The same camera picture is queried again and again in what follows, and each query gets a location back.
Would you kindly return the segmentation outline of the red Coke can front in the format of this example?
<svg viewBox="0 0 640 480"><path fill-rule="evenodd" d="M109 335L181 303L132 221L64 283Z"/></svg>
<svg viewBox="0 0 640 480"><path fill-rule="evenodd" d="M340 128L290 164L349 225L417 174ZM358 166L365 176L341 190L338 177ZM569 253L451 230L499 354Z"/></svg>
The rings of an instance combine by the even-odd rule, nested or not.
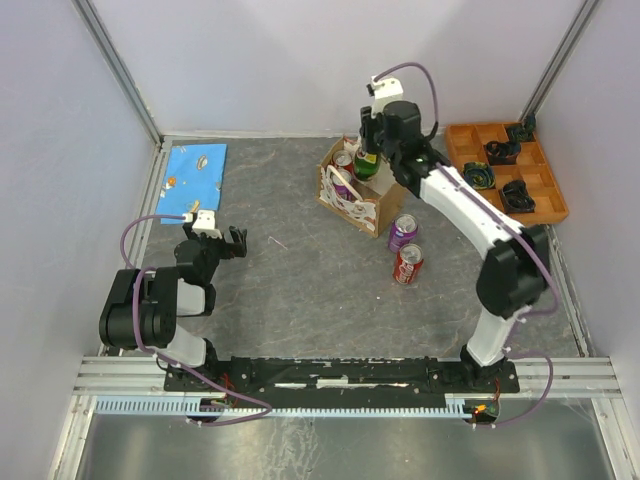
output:
<svg viewBox="0 0 640 480"><path fill-rule="evenodd" d="M424 254L420 246L408 243L397 254L393 269L394 279L402 285L411 284L424 263Z"/></svg>

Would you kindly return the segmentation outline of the green glass Perrier bottle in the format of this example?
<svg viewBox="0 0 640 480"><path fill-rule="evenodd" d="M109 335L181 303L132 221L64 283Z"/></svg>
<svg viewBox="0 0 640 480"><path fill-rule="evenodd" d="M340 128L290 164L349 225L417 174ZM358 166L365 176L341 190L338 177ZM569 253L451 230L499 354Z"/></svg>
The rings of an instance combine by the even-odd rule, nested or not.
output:
<svg viewBox="0 0 640 480"><path fill-rule="evenodd" d="M353 170L357 180L368 181L379 170L380 160L377 154L367 153L359 148L353 158Z"/></svg>

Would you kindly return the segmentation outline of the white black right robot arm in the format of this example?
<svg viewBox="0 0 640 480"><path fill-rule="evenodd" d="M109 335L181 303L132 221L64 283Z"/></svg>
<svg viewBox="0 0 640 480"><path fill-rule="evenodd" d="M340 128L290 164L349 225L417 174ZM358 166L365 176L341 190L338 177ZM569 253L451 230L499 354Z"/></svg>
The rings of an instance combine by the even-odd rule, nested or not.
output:
<svg viewBox="0 0 640 480"><path fill-rule="evenodd" d="M546 233L502 214L477 193L423 134L416 104L365 106L360 121L364 151L381 155L396 182L443 214L483 261L476 282L482 310L458 368L463 386L481 391L502 370L514 326L539 315L534 306L552 285Z"/></svg>

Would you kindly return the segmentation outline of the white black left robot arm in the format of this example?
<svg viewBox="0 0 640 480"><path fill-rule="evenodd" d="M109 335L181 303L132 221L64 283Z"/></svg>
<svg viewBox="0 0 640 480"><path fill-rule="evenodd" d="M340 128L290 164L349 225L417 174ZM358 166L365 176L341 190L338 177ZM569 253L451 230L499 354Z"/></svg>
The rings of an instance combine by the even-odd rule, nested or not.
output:
<svg viewBox="0 0 640 480"><path fill-rule="evenodd" d="M136 268L116 273L99 320L99 335L107 347L122 350L149 349L164 355L175 377L175 366L187 366L187 379L198 389L209 390L221 378L221 366L211 341L197 337L178 325L180 317L212 314L217 292L212 283L223 260L244 258L247 231L229 228L222 233L194 232L183 228L187 239L174 249L175 265L151 274Z"/></svg>

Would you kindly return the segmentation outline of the purple Fanta can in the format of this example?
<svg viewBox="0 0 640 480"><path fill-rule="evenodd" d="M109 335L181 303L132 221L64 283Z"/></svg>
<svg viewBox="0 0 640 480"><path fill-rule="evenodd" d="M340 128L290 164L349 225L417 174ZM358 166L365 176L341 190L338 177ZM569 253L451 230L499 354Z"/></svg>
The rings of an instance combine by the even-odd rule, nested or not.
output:
<svg viewBox="0 0 640 480"><path fill-rule="evenodd" d="M411 243L418 233L418 222L413 215L402 214L391 223L388 248L397 253L403 246Z"/></svg>
<svg viewBox="0 0 640 480"><path fill-rule="evenodd" d="M336 172L331 173L331 182L336 191L336 194L347 201L353 199L349 185L352 184L352 175L350 172L344 169L338 169Z"/></svg>

